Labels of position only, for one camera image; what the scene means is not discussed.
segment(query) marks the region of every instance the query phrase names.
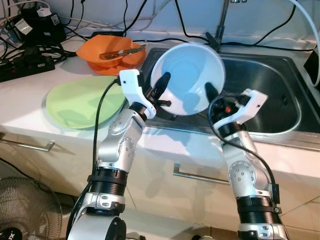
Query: knife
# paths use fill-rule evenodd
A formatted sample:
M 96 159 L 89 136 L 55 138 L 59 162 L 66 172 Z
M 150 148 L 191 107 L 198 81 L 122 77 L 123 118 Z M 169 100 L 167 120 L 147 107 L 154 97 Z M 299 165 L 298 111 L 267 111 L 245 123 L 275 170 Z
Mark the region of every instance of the knife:
M 146 49 L 146 46 L 147 46 L 146 44 L 143 44 L 137 48 L 129 48 L 129 49 L 124 49 L 124 50 L 120 50 L 120 51 L 105 52 L 105 53 L 101 53 L 99 56 L 103 60 L 112 60 L 112 59 L 115 59 L 119 56 L 127 56 L 130 54 L 135 54 L 137 52 L 140 52 L 140 51 Z

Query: drawer handle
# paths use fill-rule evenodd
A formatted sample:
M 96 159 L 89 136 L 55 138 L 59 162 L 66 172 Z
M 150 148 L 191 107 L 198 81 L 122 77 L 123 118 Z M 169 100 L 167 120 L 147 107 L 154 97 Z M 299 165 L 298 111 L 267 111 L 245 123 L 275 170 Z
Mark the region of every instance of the drawer handle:
M 188 178 L 188 179 L 201 180 L 201 181 L 205 181 L 205 182 L 209 182 L 209 183 L 229 185 L 229 182 L 227 180 L 222 180 L 222 179 L 208 177 L 208 176 L 200 176 L 200 175 L 195 175 L 195 174 L 191 174 L 191 173 L 181 172 L 179 163 L 175 163 L 174 164 L 174 166 L 173 166 L 173 175 L 174 176 Z
M 4 136 L 5 136 L 4 133 L 0 133 L 0 143 L 1 144 L 9 144 L 9 145 L 19 146 L 19 147 L 23 147 L 23 148 L 27 148 L 27 149 L 49 152 L 53 148 L 53 146 L 55 145 L 54 141 L 50 141 L 45 146 L 35 146 L 35 145 L 22 143 L 22 142 L 18 142 L 18 141 L 4 140 L 4 139 L 2 139 Z

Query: stainless steel sink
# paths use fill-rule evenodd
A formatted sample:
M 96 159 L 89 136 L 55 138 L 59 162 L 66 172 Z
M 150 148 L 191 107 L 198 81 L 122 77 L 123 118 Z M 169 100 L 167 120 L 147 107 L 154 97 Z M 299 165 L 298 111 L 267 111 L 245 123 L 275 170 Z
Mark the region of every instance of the stainless steel sink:
M 150 50 L 141 68 L 147 83 L 154 64 L 166 50 Z M 256 117 L 245 123 L 255 141 L 320 151 L 319 106 L 290 58 L 235 53 L 222 53 L 221 57 L 226 70 L 224 90 L 241 93 L 249 88 L 268 95 Z M 174 116 L 160 109 L 147 125 L 212 134 L 207 110 Z

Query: white countertop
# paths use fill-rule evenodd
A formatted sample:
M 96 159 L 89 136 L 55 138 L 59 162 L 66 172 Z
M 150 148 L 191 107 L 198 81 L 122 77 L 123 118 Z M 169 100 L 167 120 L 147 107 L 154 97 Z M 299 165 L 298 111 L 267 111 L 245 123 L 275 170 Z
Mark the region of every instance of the white countertop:
M 67 42 L 64 47 L 67 50 L 75 51 L 81 44 L 82 41 L 80 40 L 72 40 Z M 153 47 L 165 48 L 168 45 L 149 43 L 147 49 L 149 50 Z M 296 63 L 304 79 L 307 82 L 310 81 L 307 72 L 303 68 L 309 53 L 248 47 L 224 47 L 223 52 L 290 57 Z M 0 131 L 55 141 L 92 141 L 92 128 L 76 130 L 65 128 L 55 123 L 48 116 L 45 101 L 47 94 L 55 86 L 86 76 L 97 76 L 98 74 L 92 71 L 87 63 L 79 57 L 68 58 L 55 67 L 56 69 L 53 71 L 0 83 Z M 312 93 L 319 104 L 319 92 L 312 89 Z M 107 135 L 110 121 L 104 123 L 100 128 L 99 140 L 104 139 Z M 193 162 L 201 161 L 203 164 L 205 161 L 209 166 L 215 165 L 215 163 L 221 165 L 221 149 L 213 147 L 213 145 L 218 144 L 218 141 L 211 141 L 208 138 L 214 139 L 213 136 L 202 134 L 147 127 L 139 141 L 139 145 L 143 148 L 155 150 L 160 154 L 171 153 L 177 159 L 181 159 L 182 156 L 186 159 L 192 157 Z M 315 178 L 320 177 L 320 152 L 262 143 L 257 143 L 256 145 L 261 155 L 268 159 L 272 169 Z M 306 158 L 309 164 L 301 167 L 301 159 Z

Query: electric fan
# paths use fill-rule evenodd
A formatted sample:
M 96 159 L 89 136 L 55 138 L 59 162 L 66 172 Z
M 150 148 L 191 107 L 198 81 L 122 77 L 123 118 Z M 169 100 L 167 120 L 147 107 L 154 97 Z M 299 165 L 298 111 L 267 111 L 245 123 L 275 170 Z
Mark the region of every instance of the electric fan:
M 0 240 L 57 240 L 62 210 L 43 183 L 22 177 L 0 179 Z

